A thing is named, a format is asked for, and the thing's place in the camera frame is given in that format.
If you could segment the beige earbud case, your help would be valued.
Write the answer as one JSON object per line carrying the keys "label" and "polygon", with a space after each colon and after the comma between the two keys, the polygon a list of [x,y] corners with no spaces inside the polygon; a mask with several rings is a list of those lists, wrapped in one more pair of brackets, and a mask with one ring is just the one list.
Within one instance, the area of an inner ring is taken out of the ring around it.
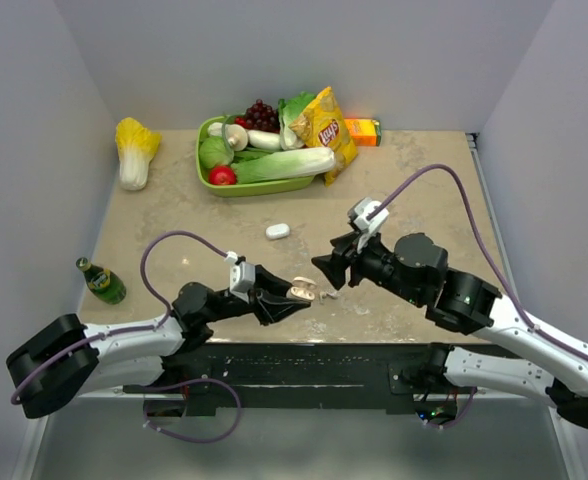
{"label": "beige earbud case", "polygon": [[315,281],[306,277],[298,276],[292,280],[291,287],[288,289],[286,297],[311,303],[316,299],[317,289],[318,285]]}

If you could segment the white earbud charging case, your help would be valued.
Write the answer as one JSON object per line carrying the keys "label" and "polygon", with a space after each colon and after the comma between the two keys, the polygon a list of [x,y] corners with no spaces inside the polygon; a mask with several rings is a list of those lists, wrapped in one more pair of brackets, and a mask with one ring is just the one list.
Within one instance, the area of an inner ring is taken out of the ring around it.
{"label": "white earbud charging case", "polygon": [[290,233],[290,226],[285,223],[270,225],[265,230],[265,236],[270,241],[287,238]]}

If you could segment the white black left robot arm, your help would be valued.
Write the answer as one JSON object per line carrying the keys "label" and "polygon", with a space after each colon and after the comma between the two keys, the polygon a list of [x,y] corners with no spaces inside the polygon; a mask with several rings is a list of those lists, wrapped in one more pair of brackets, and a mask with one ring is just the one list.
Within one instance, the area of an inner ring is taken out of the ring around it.
{"label": "white black left robot arm", "polygon": [[261,265],[235,266],[230,277],[229,287],[218,291],[185,284],[169,311],[153,319],[97,325],[75,314],[58,317],[8,356],[12,404],[38,419],[96,390],[151,385],[170,392],[181,380],[181,368],[170,357],[204,345],[213,335],[211,323],[252,315],[269,326],[315,299],[312,290]]}

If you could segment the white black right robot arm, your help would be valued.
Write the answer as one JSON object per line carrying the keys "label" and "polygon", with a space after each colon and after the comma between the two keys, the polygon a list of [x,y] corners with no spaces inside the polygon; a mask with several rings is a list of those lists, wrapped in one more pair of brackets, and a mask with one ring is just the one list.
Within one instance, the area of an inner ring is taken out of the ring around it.
{"label": "white black right robot arm", "polygon": [[527,321],[507,295],[483,279],[453,269],[447,251],[423,233],[401,237],[388,250],[379,235],[357,246],[355,233],[332,240],[313,258],[335,289],[368,280],[422,308],[436,326],[471,335],[510,352],[478,354],[431,343],[423,362],[402,381],[424,394],[447,388],[486,388],[538,399],[564,420],[588,430],[588,344],[541,320]]}

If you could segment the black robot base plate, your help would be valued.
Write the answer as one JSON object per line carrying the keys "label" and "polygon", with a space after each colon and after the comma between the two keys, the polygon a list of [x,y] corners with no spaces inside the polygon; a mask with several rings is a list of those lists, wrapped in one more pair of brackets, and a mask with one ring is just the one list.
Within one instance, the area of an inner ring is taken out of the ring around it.
{"label": "black robot base plate", "polygon": [[437,396],[469,393],[434,375],[422,378],[435,354],[426,344],[208,343],[167,357],[148,387],[128,394],[165,394],[190,415],[217,408],[350,409],[412,414]]}

